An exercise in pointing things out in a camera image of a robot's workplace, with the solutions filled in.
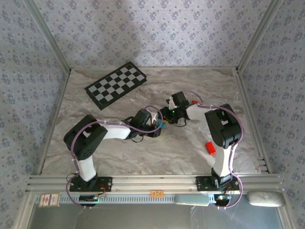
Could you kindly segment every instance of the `marble surface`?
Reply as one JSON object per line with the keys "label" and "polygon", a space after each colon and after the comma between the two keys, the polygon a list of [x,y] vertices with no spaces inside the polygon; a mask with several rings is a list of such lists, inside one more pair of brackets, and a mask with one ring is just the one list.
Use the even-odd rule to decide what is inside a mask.
{"label": "marble surface", "polygon": [[[252,138],[246,123],[234,77],[211,69],[143,69],[147,82],[100,111],[84,87],[110,71],[72,70],[48,148],[42,174],[75,172],[64,135],[85,115],[108,121],[133,116],[140,108],[152,104],[159,108],[180,90],[197,92],[205,104],[228,103],[244,124],[245,136],[234,156],[234,171],[259,172]],[[187,94],[189,100],[196,99]],[[215,155],[210,156],[204,144],[211,141],[205,121],[188,121],[183,128],[166,125],[158,138],[145,137],[141,143],[107,139],[93,154],[94,166],[101,174],[206,174],[211,172]]]}

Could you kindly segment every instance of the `floral patterned wallpaper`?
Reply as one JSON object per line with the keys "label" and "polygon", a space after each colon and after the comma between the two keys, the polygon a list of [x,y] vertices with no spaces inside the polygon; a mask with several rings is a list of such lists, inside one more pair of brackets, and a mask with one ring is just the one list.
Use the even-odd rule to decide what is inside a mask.
{"label": "floral patterned wallpaper", "polygon": [[305,228],[305,1],[284,0],[243,78],[273,172]]}
{"label": "floral patterned wallpaper", "polygon": [[22,0],[0,2],[0,228],[11,228],[66,75]]}
{"label": "floral patterned wallpaper", "polygon": [[70,67],[236,66],[269,0],[36,0]]}

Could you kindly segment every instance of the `mounting plate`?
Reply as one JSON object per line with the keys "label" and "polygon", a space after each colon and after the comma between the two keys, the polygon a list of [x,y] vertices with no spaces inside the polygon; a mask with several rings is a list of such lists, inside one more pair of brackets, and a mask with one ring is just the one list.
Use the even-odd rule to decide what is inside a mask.
{"label": "mounting plate", "polygon": [[75,177],[71,183],[70,192],[103,192],[103,187],[106,192],[111,192],[112,177],[97,177],[93,187],[88,187],[80,176]]}
{"label": "mounting plate", "polygon": [[202,176],[202,177],[196,177],[196,185],[197,185],[197,191],[223,191],[228,188],[228,191],[239,191],[239,185],[235,184],[235,182],[238,182],[236,177],[233,177],[232,180],[225,186],[216,188],[212,185],[212,176]]}

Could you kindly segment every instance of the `black and white checkered pattern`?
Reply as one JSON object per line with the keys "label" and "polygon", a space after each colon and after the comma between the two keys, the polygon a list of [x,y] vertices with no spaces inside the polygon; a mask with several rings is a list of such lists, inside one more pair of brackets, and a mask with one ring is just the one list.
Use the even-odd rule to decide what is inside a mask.
{"label": "black and white checkered pattern", "polygon": [[137,86],[144,83],[146,75],[128,62],[112,73],[85,88],[87,94],[102,110]]}

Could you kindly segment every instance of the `red block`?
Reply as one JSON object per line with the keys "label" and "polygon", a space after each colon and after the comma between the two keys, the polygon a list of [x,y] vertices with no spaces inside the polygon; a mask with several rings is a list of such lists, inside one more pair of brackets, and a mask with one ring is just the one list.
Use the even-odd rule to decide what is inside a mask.
{"label": "red block", "polygon": [[215,147],[213,146],[213,143],[212,142],[207,142],[205,144],[205,148],[207,149],[209,155],[213,155],[214,153],[216,153],[216,149]]}

